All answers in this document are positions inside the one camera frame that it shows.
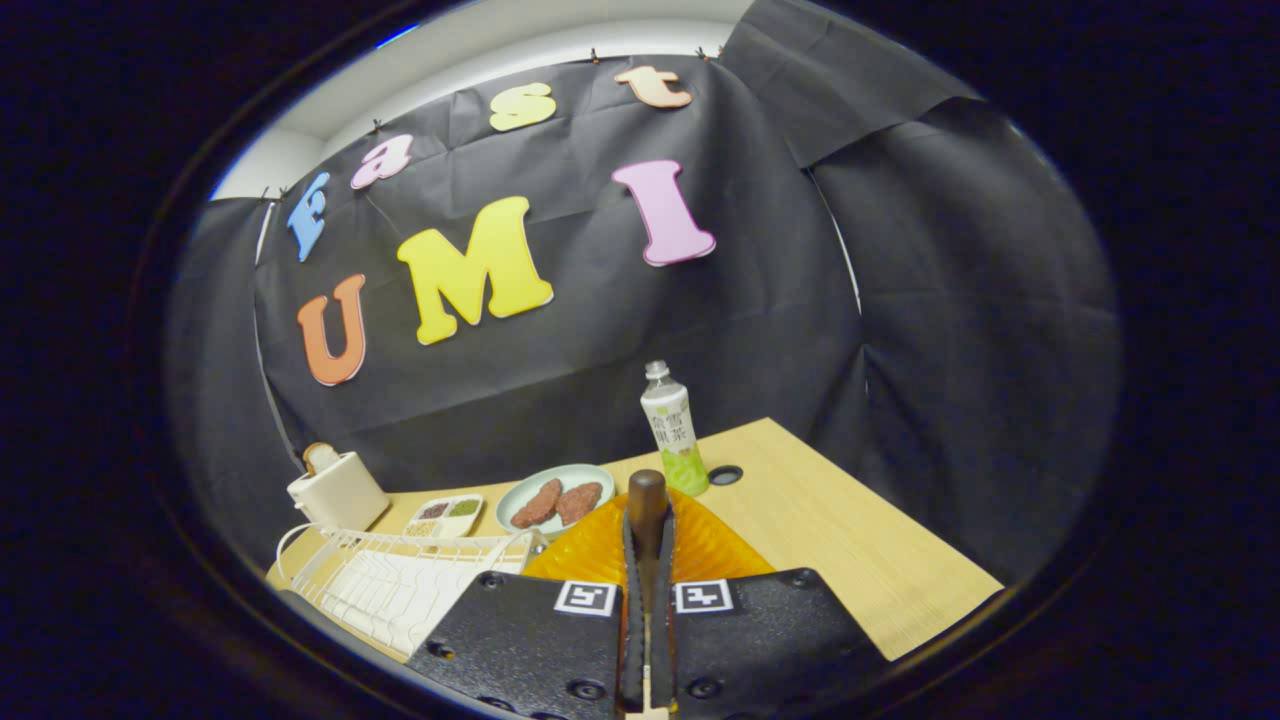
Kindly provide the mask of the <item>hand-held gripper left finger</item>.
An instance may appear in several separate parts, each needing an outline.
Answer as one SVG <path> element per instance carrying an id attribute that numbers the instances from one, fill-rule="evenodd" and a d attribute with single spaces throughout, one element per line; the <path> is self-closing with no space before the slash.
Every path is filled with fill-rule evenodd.
<path id="1" fill-rule="evenodd" d="M 625 496 L 524 573 L 483 571 L 410 656 L 430 682 L 535 719 L 620 719 L 643 693 L 644 621 L 625 561 Z"/>

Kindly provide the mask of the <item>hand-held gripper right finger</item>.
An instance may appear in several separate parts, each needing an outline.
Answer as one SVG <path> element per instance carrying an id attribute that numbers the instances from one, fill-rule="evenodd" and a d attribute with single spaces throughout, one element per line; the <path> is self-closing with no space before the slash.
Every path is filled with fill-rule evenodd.
<path id="1" fill-rule="evenodd" d="M 772 568 L 671 491 L 654 592 L 654 700 L 677 719 L 805 719 L 890 665 L 813 568 Z"/>

